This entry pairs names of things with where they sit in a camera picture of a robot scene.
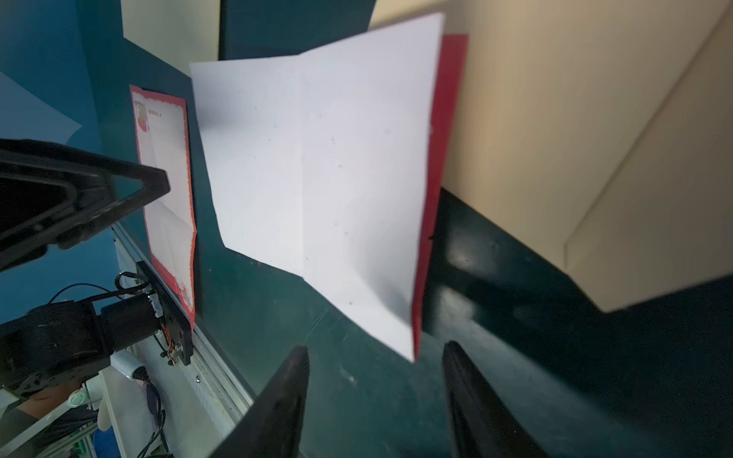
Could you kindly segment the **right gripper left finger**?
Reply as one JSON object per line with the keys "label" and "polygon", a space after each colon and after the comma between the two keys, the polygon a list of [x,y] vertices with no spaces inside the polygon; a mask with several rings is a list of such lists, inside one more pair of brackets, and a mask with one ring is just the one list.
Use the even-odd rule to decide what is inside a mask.
{"label": "right gripper left finger", "polygon": [[297,457],[310,373],[307,348],[294,347],[214,457]]}

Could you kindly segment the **red bordered letter paper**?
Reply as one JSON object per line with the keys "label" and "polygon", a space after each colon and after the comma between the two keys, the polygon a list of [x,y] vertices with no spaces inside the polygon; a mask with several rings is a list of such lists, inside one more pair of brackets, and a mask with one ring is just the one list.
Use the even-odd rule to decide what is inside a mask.
{"label": "red bordered letter paper", "polygon": [[191,67],[224,246],[301,277],[408,361],[445,20]]}

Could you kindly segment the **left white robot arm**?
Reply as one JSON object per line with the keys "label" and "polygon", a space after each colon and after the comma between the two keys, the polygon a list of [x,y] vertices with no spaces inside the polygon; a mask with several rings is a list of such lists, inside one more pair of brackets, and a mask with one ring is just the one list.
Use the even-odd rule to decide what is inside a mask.
{"label": "left white robot arm", "polygon": [[[162,169],[30,139],[1,141],[1,269],[74,247],[170,191]],[[111,355],[160,327],[136,286],[95,311],[107,292],[49,301],[1,326],[1,385],[28,397],[106,368]]]}

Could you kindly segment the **small yellow envelope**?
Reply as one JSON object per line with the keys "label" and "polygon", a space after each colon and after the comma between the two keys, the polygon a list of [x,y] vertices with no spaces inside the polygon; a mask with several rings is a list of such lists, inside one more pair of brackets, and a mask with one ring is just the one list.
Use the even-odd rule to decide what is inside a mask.
{"label": "small yellow envelope", "polygon": [[469,48],[445,187],[613,312],[732,272],[728,1],[379,1]]}

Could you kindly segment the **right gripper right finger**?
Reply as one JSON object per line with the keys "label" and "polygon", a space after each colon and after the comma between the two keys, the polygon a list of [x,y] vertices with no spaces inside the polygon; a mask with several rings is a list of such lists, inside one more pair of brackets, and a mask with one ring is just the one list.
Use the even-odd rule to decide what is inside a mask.
{"label": "right gripper right finger", "polygon": [[445,385],[454,457],[545,457],[459,343],[444,346]]}

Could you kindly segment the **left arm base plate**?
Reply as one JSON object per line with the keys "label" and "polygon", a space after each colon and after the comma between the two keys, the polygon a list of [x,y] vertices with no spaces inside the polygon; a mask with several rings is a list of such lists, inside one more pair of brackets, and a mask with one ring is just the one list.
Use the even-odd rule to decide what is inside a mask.
{"label": "left arm base plate", "polygon": [[160,342],[171,366],[189,366],[193,356],[192,326],[177,298],[146,261],[137,262],[137,273],[148,282],[148,295],[160,315]]}

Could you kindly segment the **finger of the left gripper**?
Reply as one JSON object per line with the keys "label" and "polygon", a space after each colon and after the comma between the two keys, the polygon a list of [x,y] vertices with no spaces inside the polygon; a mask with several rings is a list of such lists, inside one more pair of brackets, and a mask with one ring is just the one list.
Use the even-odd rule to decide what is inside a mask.
{"label": "finger of the left gripper", "polygon": [[164,173],[53,142],[1,140],[1,269],[66,250],[163,196]]}

